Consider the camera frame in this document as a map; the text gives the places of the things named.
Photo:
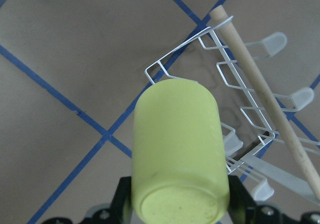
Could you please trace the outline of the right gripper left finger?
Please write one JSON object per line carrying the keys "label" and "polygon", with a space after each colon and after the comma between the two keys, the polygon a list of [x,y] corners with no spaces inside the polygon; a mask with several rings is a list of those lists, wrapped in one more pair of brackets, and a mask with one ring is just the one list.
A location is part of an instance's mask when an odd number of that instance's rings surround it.
{"label": "right gripper left finger", "polygon": [[112,199],[110,209],[112,223],[130,223],[132,218],[131,176],[121,177]]}

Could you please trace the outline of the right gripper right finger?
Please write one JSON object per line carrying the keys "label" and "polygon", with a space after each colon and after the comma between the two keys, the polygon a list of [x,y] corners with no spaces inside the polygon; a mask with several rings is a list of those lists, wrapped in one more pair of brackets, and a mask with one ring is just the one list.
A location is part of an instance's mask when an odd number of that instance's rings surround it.
{"label": "right gripper right finger", "polygon": [[228,176],[230,201],[228,214],[233,223],[249,224],[254,222],[257,204],[240,179],[235,175]]}

